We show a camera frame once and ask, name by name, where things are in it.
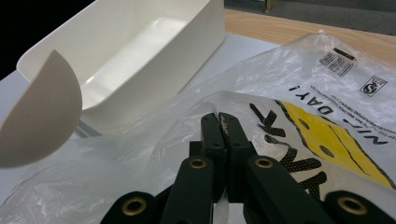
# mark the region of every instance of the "wooden table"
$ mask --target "wooden table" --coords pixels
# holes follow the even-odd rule
[[[323,30],[360,51],[396,66],[396,36],[392,35],[379,35],[230,9],[225,9],[225,27],[228,33],[249,36],[279,45],[287,44],[302,35]]]

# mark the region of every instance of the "gray floor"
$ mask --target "gray floor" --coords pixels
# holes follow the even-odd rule
[[[297,21],[396,35],[396,0],[278,0],[270,11],[265,2],[224,0],[229,9]]]

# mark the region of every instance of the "square logo on bag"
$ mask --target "square logo on bag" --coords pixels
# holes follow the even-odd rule
[[[373,76],[366,82],[366,84],[364,84],[363,87],[361,87],[361,92],[372,97],[387,83],[388,82],[386,80],[377,76]]]

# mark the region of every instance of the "white plastic bag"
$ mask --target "white plastic bag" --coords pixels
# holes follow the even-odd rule
[[[291,175],[318,177],[307,192],[346,189],[396,218],[396,70],[334,36],[306,35],[242,61],[179,94],[108,136],[70,141],[23,178],[0,207],[1,223],[100,223],[130,191],[172,185],[189,142],[201,140],[208,113],[236,116],[259,154],[320,166]],[[262,118],[276,114],[264,130]],[[243,223],[241,204],[223,198],[215,223]]]

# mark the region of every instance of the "smiley eye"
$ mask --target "smiley eye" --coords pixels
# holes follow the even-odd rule
[[[324,154],[330,156],[331,158],[334,158],[334,154],[332,154],[332,152],[328,148],[326,148],[324,146],[319,146],[319,148],[320,148],[320,150],[322,150],[322,152]]]
[[[305,121],[303,121],[302,119],[298,119],[298,120],[300,121],[301,124],[303,124],[303,126],[304,126],[307,130],[309,130],[309,126],[308,126],[307,123],[305,123]]]

